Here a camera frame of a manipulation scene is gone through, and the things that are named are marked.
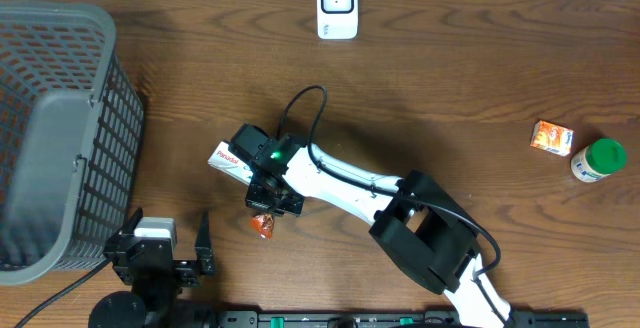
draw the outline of wood grain surface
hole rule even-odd
[[[207,165],[242,123],[274,132],[295,93],[324,84],[318,144],[371,171],[435,177],[500,243],[491,279],[512,305],[584,310],[595,328],[638,326],[640,0],[360,0],[358,36],[344,42],[317,37],[315,0],[47,1],[105,8],[148,98],[133,206],[177,220],[180,258],[194,256],[210,212],[218,274],[185,296],[264,310],[449,305],[329,204],[309,200],[262,240],[246,188]],[[318,104],[303,98],[288,129],[305,133]],[[574,129],[575,152],[619,140],[628,166],[581,183],[569,158],[529,147],[538,119]],[[0,326],[80,275],[0,288]],[[31,325],[86,326],[100,298],[125,289],[105,270]]]

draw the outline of plastic bin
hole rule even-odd
[[[84,4],[0,2],[0,284],[89,269],[127,215],[142,103]]]

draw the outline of green clip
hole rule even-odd
[[[271,328],[284,328],[284,318],[281,318],[281,317],[271,318]]]

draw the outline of small orange box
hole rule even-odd
[[[531,146],[544,149],[557,155],[566,156],[571,153],[573,131],[553,123],[539,121],[533,128]]]

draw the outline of green lid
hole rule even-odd
[[[600,174],[612,174],[627,164],[627,152],[620,143],[603,138],[587,148],[587,163]]]

